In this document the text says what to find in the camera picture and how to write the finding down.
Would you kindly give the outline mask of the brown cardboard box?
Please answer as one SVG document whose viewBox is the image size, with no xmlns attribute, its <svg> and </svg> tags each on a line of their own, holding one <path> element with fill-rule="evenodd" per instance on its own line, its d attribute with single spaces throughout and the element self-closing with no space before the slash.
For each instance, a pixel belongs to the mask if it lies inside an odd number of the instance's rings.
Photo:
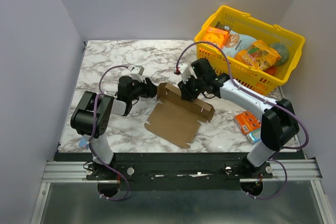
<svg viewBox="0 0 336 224">
<path fill-rule="evenodd" d="M 200 99 L 181 99 L 179 88 L 160 83 L 157 104 L 144 124 L 146 130 L 180 147 L 189 148 L 202 122 L 210 122 L 214 107 Z"/>
</svg>

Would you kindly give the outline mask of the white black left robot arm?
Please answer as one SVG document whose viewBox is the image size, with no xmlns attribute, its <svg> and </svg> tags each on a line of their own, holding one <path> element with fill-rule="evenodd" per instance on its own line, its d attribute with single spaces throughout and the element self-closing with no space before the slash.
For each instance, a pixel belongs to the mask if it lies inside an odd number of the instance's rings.
<svg viewBox="0 0 336 224">
<path fill-rule="evenodd" d="M 112 179 L 117 171 L 114 152 L 106 137 L 110 115 L 127 116 L 134 101 L 155 97 L 157 88 L 148 77 L 139 81 L 130 76 L 122 76 L 118 80 L 116 96 L 86 91 L 79 100 L 70 125 L 86 139 L 92 161 L 98 166 L 98 173 L 104 179 Z"/>
</svg>

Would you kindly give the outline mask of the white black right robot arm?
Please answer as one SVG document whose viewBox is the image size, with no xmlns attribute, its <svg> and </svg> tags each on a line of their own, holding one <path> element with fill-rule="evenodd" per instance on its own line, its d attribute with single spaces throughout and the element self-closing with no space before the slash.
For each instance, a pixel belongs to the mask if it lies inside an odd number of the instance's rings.
<svg viewBox="0 0 336 224">
<path fill-rule="evenodd" d="M 252 178 L 259 174 L 261 165 L 299 132 L 290 101 L 269 99 L 240 85 L 228 74 L 216 74 L 205 58 L 191 65 L 180 64 L 176 74 L 182 77 L 178 83 L 182 100 L 192 102 L 201 93 L 207 92 L 242 107 L 261 123 L 261 139 L 241 165 L 241 171 L 246 177 Z"/>
</svg>

